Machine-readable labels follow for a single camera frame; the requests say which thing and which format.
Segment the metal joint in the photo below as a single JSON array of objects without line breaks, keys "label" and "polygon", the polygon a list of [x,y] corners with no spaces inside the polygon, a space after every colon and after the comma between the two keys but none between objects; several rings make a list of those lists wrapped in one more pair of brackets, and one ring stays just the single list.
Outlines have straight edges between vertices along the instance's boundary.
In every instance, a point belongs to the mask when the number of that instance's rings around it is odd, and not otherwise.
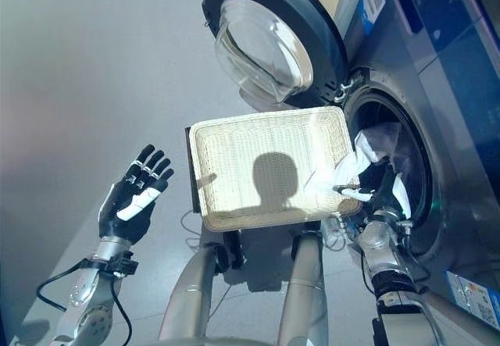
[{"label": "metal joint", "polygon": [[352,86],[354,86],[354,80],[352,78],[349,80],[349,84],[347,84],[347,85],[339,84],[340,94],[338,96],[334,97],[334,102],[336,102],[336,103],[343,102],[345,99],[345,96],[347,96],[348,91]]}]

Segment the front-loading washing machine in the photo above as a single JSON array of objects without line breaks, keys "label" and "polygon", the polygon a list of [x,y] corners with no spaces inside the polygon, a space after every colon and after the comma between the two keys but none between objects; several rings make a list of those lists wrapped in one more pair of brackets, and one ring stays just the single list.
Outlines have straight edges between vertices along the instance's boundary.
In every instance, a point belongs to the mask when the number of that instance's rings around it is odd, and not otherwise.
[{"label": "front-loading washing machine", "polygon": [[[202,7],[222,67],[257,110],[339,105],[352,139],[379,123],[401,124],[412,249],[432,273],[425,284],[500,330],[495,6],[204,0]],[[374,166],[360,183],[377,188],[382,175]],[[362,215],[348,220],[353,233]],[[417,265],[412,271],[423,274]]]}]

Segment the robotic hand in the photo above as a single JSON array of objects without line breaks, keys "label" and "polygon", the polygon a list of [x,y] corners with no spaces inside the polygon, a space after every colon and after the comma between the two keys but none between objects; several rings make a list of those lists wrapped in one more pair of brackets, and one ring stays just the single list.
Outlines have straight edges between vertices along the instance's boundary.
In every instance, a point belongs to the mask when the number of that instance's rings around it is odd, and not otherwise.
[{"label": "robotic hand", "polygon": [[429,308],[417,292],[401,251],[411,258],[407,243],[413,223],[394,194],[397,176],[389,166],[380,189],[370,192],[371,212],[357,237],[377,298],[373,320],[376,346],[443,346],[444,341]]},{"label": "robotic hand", "polygon": [[[155,200],[167,188],[167,181],[173,175],[172,169],[166,170],[170,164],[169,159],[159,162],[164,156],[163,151],[157,151],[145,163],[154,151],[155,147],[152,145],[144,148],[125,176],[111,186],[99,210],[101,242],[96,252],[38,287],[37,296],[42,301],[64,311],[51,346],[102,344],[113,324],[115,303],[129,326],[129,335],[124,344],[129,342],[131,324],[117,293],[121,280],[134,274],[138,265],[131,260],[133,254],[129,248],[148,231]],[[67,309],[41,295],[43,286],[78,269],[80,278],[70,293]]]}]

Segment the white cloth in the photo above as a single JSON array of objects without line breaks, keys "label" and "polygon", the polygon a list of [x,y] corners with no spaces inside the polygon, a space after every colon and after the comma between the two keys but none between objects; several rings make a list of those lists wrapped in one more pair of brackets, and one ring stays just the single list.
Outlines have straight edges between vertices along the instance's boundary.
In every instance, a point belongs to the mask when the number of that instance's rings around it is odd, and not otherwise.
[{"label": "white cloth", "polygon": [[[361,130],[354,139],[354,151],[346,155],[334,169],[324,166],[316,168],[306,183],[305,190],[334,193],[334,186],[349,185],[353,178],[364,172],[372,163],[377,163],[385,157],[391,160],[391,164],[398,172],[393,157],[401,130],[402,127],[399,123],[381,123],[375,127]],[[363,202],[371,198],[368,195],[360,197],[357,191],[342,191],[342,194]],[[409,219],[412,213],[401,173],[396,176],[392,194],[398,199],[404,215]]]}]

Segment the rectangular basket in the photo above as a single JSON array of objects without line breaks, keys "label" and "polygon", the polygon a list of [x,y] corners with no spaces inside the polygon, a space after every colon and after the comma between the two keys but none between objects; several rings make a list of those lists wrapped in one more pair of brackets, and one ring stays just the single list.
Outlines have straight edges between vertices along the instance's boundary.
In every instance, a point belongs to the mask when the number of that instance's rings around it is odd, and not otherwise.
[{"label": "rectangular basket", "polygon": [[189,140],[203,222],[212,231],[316,221],[359,210],[354,199],[304,189],[316,168],[333,169],[352,151],[337,107],[200,122],[191,127]]}]

